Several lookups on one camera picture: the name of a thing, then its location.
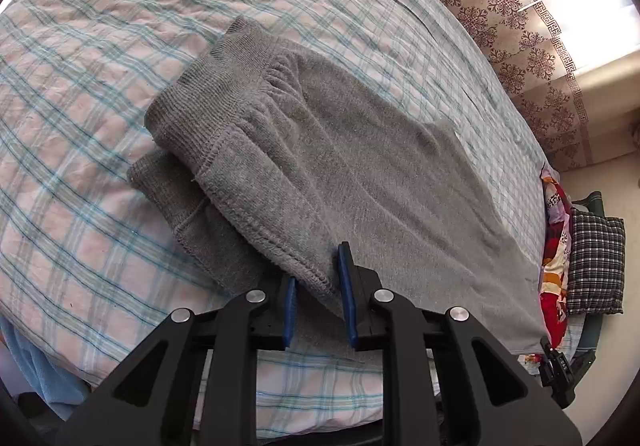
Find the grey sweatpants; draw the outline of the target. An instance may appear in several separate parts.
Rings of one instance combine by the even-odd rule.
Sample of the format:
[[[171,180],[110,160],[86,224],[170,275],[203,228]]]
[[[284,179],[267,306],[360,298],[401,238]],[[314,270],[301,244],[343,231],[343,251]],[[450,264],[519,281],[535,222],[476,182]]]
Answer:
[[[466,307],[512,353],[544,336],[538,270],[445,122],[420,123],[322,55],[239,17],[152,101],[128,171],[232,296],[273,264],[299,348],[352,357],[337,248],[418,307]]]

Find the light blue cloth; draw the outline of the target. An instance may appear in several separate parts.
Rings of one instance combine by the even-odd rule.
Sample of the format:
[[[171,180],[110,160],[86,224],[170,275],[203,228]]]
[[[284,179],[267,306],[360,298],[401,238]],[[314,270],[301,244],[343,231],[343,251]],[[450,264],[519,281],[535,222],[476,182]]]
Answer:
[[[1,334],[17,370],[53,412],[66,421],[91,390],[81,380],[25,338],[4,316]]]

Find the black device on floor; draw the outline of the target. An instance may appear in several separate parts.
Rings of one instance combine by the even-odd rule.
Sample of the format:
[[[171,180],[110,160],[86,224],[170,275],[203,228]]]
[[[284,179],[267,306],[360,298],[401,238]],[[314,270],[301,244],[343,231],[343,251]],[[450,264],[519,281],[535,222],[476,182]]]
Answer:
[[[568,360],[564,353],[552,348],[548,338],[540,340],[544,354],[538,366],[541,385],[548,388],[552,400],[562,409],[575,400],[575,388],[596,360],[596,350],[578,353]]]

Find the red floral pillow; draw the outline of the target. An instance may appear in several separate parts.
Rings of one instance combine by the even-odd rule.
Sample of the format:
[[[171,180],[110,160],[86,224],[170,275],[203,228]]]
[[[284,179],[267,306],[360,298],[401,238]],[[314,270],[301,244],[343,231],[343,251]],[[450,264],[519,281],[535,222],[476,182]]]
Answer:
[[[540,269],[539,301],[550,344],[552,348],[557,348],[567,329],[572,207],[564,189],[547,168],[541,170],[540,180],[544,192],[546,235]]]

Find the black white checked pillow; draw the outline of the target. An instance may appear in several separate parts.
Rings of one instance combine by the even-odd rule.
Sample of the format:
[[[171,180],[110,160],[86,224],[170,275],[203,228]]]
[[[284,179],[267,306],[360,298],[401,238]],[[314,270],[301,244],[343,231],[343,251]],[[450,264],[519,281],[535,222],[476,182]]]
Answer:
[[[624,220],[573,209],[570,237],[568,314],[622,314],[626,259]]]

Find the plaid bed sheet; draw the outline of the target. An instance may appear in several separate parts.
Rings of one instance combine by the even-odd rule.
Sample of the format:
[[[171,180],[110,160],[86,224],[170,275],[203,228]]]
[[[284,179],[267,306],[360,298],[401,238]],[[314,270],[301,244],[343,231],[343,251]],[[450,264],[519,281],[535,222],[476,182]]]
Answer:
[[[176,307],[224,295],[127,181],[149,102],[223,34],[258,21],[416,120],[446,120],[530,261],[544,152],[439,0],[14,0],[1,17],[1,313],[90,383]]]

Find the beige patterned curtain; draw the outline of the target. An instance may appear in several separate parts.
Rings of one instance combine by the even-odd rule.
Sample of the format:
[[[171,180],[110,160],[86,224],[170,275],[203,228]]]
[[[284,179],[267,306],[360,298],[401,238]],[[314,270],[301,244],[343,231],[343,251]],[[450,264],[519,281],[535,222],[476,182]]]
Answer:
[[[469,32],[559,171],[593,162],[576,65],[544,0],[439,0]]]

